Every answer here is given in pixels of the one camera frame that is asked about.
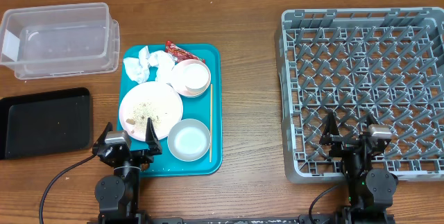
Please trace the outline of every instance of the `black plastic tray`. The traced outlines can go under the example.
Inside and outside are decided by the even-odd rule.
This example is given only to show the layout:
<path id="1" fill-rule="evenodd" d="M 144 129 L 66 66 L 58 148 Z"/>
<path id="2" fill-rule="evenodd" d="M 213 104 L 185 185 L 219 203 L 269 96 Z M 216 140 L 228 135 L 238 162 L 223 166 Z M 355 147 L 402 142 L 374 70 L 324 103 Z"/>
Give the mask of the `black plastic tray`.
<path id="1" fill-rule="evenodd" d="M 92 97 L 86 88 L 0 100 L 0 160 L 92 145 Z"/>

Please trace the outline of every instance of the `blue cafeteria tray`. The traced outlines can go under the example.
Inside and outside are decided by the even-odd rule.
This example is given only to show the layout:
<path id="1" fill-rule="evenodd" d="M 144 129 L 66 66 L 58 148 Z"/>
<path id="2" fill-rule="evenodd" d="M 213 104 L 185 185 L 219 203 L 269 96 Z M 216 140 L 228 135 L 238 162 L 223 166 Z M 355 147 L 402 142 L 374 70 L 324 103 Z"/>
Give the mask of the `blue cafeteria tray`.
<path id="1" fill-rule="evenodd" d="M 221 89 L 221 56 L 216 47 L 211 44 L 178 44 L 184 50 L 187 50 L 199 58 L 205 59 L 205 63 L 211 71 L 211 83 L 213 84 L 213 158 L 210 163 L 210 152 L 207 152 L 202 158 L 194 162 L 183 162 L 176 159 L 169 151 L 167 138 L 160 140 L 163 153 L 154 157 L 148 170 L 142 173 L 142 177 L 159 176 L 181 176 L 181 175 L 209 175 L 216 172 L 222 164 L 222 89 Z M 144 45 L 133 46 L 129 48 L 123 58 L 136 58 Z M 165 50 L 165 45 L 148 45 L 150 53 Z M 150 77 L 148 81 L 154 81 L 157 68 L 150 68 Z M 120 82 L 119 107 L 122 99 L 133 87 L 136 82 L 129 79 L 126 75 L 125 65 L 122 69 L 122 78 Z M 186 98 L 181 96 L 183 102 L 182 119 L 197 119 L 203 122 L 210 129 L 210 89 L 208 88 L 197 98 Z M 117 117 L 117 130 L 123 130 Z M 142 141 L 132 139 L 131 150 L 140 150 L 148 148 L 148 145 Z"/>

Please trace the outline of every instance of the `small white bowl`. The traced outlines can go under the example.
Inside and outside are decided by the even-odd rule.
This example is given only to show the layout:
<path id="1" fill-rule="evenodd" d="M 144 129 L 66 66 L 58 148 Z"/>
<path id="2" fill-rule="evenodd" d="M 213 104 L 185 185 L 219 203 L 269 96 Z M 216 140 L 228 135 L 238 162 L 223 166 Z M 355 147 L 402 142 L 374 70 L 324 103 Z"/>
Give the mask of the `small white bowl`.
<path id="1" fill-rule="evenodd" d="M 185 79 L 185 87 L 189 91 L 199 93 L 205 90 L 210 73 L 203 64 L 189 64 L 183 71 L 183 78 Z"/>
<path id="2" fill-rule="evenodd" d="M 204 86 L 204 88 L 200 91 L 200 92 L 191 92 L 188 90 L 188 88 L 185 86 L 185 77 L 184 77 L 184 70 L 186 67 L 188 67 L 191 64 L 200 64 L 202 65 L 204 68 L 206 68 L 209 77 L 207 80 L 207 84 Z M 172 76 L 171 76 L 171 86 L 173 86 L 174 90 L 177 91 L 177 93 L 179 93 L 182 96 L 186 96 L 188 98 L 195 98 L 198 97 L 200 95 L 203 94 L 203 92 L 205 92 L 205 90 L 208 89 L 208 87 L 210 86 L 211 83 L 211 72 L 210 69 L 208 69 L 208 67 L 201 61 L 199 60 L 193 60 L 193 59 L 188 59 L 188 60 L 184 60 L 182 62 L 179 62 L 172 71 Z"/>
<path id="3" fill-rule="evenodd" d="M 210 132 L 201 121 L 185 119 L 168 134 L 168 149 L 175 158 L 193 162 L 204 156 L 210 148 Z"/>

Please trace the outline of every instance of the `gray dish rack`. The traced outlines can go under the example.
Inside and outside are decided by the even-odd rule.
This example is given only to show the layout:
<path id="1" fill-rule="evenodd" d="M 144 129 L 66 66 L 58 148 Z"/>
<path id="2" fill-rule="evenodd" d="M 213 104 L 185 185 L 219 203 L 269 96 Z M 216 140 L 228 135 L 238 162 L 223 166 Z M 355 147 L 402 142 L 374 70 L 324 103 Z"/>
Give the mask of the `gray dish rack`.
<path id="1" fill-rule="evenodd" d="M 319 138 L 333 110 L 341 135 L 371 112 L 393 141 L 373 160 L 401 180 L 444 180 L 444 10 L 286 10 L 275 36 L 282 141 L 293 183 L 343 180 Z"/>

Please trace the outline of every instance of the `plastic storage bin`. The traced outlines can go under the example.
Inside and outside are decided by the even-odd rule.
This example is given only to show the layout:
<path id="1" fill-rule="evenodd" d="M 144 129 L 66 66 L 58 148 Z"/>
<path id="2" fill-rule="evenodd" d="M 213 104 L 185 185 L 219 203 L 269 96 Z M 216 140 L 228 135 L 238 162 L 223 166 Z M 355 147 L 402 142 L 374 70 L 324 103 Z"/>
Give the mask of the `plastic storage bin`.
<path id="1" fill-rule="evenodd" d="M 370 112 L 391 128 L 374 157 L 400 180 L 444 180 L 444 10 L 287 10 L 276 35 L 285 174 L 293 183 L 343 180 L 319 145 L 327 112 L 339 132 L 365 131 Z"/>
<path id="2" fill-rule="evenodd" d="M 0 28 L 0 64 L 18 79 L 113 72 L 119 24 L 105 3 L 12 9 Z"/>

